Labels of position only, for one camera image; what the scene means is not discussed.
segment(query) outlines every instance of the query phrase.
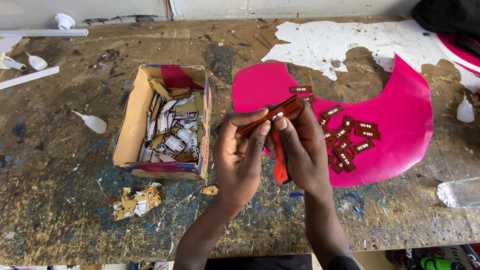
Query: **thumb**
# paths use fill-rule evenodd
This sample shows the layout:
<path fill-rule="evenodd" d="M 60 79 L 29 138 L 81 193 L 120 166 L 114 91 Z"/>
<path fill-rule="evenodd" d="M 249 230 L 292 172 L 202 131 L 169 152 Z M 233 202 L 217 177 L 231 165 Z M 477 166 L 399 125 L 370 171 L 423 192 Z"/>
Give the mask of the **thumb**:
<path fill-rule="evenodd" d="M 278 136 L 282 140 L 283 147 L 287 151 L 288 159 L 291 163 L 301 160 L 301 157 L 308 156 L 307 151 L 300 142 L 299 136 L 292 122 L 286 117 L 275 119 L 275 128 Z"/>
<path fill-rule="evenodd" d="M 249 171 L 255 172 L 256 170 L 260 170 L 262 152 L 264 151 L 264 144 L 269 130 L 270 123 L 261 123 L 255 127 L 248 140 L 244 166 L 246 166 Z"/>

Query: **wooden workbench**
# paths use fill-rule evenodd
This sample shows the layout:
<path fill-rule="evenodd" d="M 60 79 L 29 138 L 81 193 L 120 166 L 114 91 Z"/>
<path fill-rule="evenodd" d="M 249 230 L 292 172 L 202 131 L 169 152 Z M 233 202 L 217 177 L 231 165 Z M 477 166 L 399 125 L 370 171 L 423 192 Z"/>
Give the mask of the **wooden workbench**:
<path fill-rule="evenodd" d="M 330 18 L 362 23 L 404 19 Z M 285 21 L 314 20 L 319 19 L 105 25 L 89 27 L 87 37 L 37 37 L 17 46 L 12 54 L 17 61 L 27 63 L 28 51 L 50 66 L 59 65 L 60 73 L 0 91 L 0 264 L 173 260 L 183 233 L 212 200 L 200 188 L 216 182 L 215 169 L 210 153 L 205 181 L 161 180 L 159 207 L 143 218 L 113 221 L 110 205 L 122 188 L 140 190 L 151 181 L 131 176 L 111 161 L 138 66 L 206 66 L 214 127 L 233 111 L 235 74 L 261 62 L 273 45 L 284 43 L 275 37 L 275 27 Z M 349 50 L 344 64 L 348 73 L 337 72 L 333 84 L 319 71 L 287 67 L 300 85 L 311 84 L 316 96 L 345 102 L 378 95 L 390 75 L 362 47 Z M 28 72 L 33 72 L 30 66 L 24 73 Z M 421 74 L 432 89 L 435 128 L 423 160 L 380 183 L 334 189 L 353 250 L 480 242 L 480 213 L 448 209 L 436 195 L 443 181 L 480 175 L 479 120 L 467 124 L 455 119 L 464 88 L 450 62 L 425 64 Z M 19 75 L 6 70 L 0 81 Z M 478 99 L 468 98 L 474 98 L 477 109 Z M 104 119 L 107 132 L 94 133 L 72 110 Z M 210 143 L 215 140 L 212 135 Z M 212 257 L 312 251 L 305 236 L 303 197 L 289 197 L 299 188 L 293 182 L 278 186 L 273 167 L 264 156 L 257 194 L 227 224 Z"/>

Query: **person's left hand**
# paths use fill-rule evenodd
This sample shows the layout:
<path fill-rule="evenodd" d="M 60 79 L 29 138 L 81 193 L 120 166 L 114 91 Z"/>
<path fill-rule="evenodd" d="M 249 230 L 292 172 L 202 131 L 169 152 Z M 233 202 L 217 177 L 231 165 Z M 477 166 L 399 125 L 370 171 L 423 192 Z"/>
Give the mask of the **person's left hand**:
<path fill-rule="evenodd" d="M 237 133 L 240 126 L 262 119 L 268 109 L 229 113 L 223 120 L 213 147 L 218 195 L 216 203 L 234 218 L 252 199 L 260 183 L 261 159 L 270 123 L 261 123 L 247 140 Z"/>

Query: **open cardboard box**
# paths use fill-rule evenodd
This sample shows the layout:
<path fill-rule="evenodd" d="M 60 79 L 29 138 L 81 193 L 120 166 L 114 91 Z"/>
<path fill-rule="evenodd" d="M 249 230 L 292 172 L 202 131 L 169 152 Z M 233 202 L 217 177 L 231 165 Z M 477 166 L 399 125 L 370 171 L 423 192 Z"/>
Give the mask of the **open cardboard box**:
<path fill-rule="evenodd" d="M 147 125 L 146 112 L 150 110 L 155 90 L 148 83 L 152 78 L 163 79 L 168 87 L 204 88 L 204 124 L 197 163 L 156 162 L 137 163 Z M 141 65 L 133 83 L 123 115 L 113 164 L 139 177 L 157 179 L 205 178 L 210 142 L 210 117 L 212 94 L 205 68 L 196 65 Z"/>

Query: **gray wall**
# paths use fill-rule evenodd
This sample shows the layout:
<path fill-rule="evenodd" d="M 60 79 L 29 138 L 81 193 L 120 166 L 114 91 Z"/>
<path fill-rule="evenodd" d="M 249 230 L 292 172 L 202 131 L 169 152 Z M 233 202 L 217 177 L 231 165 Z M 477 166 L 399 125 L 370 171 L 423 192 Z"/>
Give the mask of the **gray wall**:
<path fill-rule="evenodd" d="M 418 0 L 169 0 L 175 19 L 249 19 L 409 14 Z M 77 26 L 166 20 L 165 0 L 0 0 L 0 29 L 56 29 L 56 13 Z"/>

